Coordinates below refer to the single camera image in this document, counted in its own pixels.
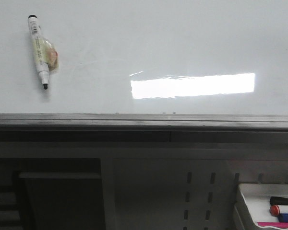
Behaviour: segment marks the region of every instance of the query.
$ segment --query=metal ledge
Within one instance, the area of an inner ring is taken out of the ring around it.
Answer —
[[[277,115],[0,114],[4,127],[286,129]]]

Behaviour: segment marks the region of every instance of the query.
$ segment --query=whiteboard tray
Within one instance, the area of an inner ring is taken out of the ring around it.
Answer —
[[[237,229],[281,229],[272,226],[261,227],[257,224],[257,222],[278,222],[277,217],[273,217],[269,211],[271,196],[288,198],[288,184],[240,184],[234,208]]]

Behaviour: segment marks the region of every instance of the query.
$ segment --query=black marker cap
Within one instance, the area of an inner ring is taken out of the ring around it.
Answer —
[[[270,205],[288,205],[288,198],[272,196],[270,198]]]

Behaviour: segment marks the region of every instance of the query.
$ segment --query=red marker cap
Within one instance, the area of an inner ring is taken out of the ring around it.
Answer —
[[[280,210],[279,210],[278,205],[271,206],[270,212],[271,212],[272,216],[277,217],[280,214]]]

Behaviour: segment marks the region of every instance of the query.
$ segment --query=whiteboard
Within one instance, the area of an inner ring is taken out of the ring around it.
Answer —
[[[288,115],[288,0],[0,1],[0,113]]]

